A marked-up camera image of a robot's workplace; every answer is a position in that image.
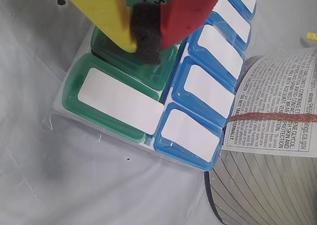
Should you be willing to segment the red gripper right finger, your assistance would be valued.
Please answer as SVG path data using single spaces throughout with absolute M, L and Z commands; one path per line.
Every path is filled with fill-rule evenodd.
M 143 63 L 160 63 L 161 50 L 185 39 L 206 21 L 218 0 L 140 2 L 132 7 L 131 31 L 135 56 Z

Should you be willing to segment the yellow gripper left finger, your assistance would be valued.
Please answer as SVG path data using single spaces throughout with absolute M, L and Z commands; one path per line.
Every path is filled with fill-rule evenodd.
M 134 53 L 137 42 L 131 33 L 131 8 L 126 0 L 70 0 L 108 38 L 126 52 Z

